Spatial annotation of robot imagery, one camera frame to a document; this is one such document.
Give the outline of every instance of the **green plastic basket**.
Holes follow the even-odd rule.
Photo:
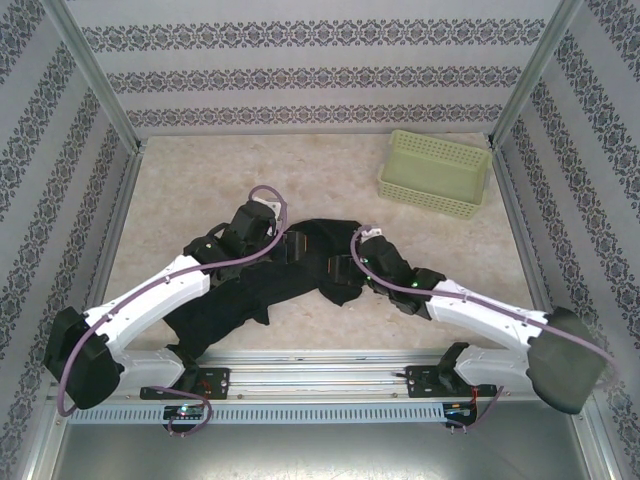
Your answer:
[[[395,130],[378,174],[378,195],[469,219],[484,200],[491,152]]]

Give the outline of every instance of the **enclosure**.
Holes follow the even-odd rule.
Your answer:
[[[640,477],[639,8],[3,1],[0,478]],[[491,152],[471,219],[378,197],[397,129]],[[258,184],[291,222],[376,223],[414,266],[575,311],[619,379],[579,415],[503,396],[450,435],[393,372],[491,342],[372,291],[342,307],[313,291],[207,349],[229,398],[195,437],[165,438],[162,402],[136,392],[59,417],[43,366],[56,313],[136,287]],[[131,347],[172,342],[158,322]]]

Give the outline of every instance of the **black cloth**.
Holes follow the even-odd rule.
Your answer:
[[[315,288],[336,305],[362,293],[362,283],[335,284],[328,272],[329,258],[349,254],[349,242],[360,224],[349,220],[314,219],[289,230],[307,236],[306,253],[295,263],[261,262],[244,268],[229,280],[166,315],[165,322],[180,339],[179,347],[193,358],[253,318],[269,325],[270,305],[303,295]]]

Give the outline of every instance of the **damask pattern wall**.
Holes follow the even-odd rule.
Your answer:
[[[92,291],[129,156],[37,0],[0,4],[0,479],[50,377],[50,324]]]
[[[624,367],[596,396],[623,478],[640,477],[639,39],[640,2],[585,2],[502,145],[547,294]]]
[[[489,133],[558,0],[75,0],[141,137]]]

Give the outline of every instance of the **marble surface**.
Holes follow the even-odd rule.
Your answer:
[[[481,134],[434,136],[486,148]],[[380,199],[376,174],[388,155],[388,141],[388,135],[151,138],[105,300],[158,272],[192,238],[229,221],[248,191],[266,183],[288,201],[291,222],[324,217],[376,223],[411,265],[530,308],[495,178],[485,205],[471,220]],[[269,315],[270,326],[249,320],[211,348],[446,348],[454,341],[491,345],[463,328],[405,316],[368,289],[343,307],[310,292],[272,306]],[[129,348],[155,349],[175,341],[173,331],[160,321]]]

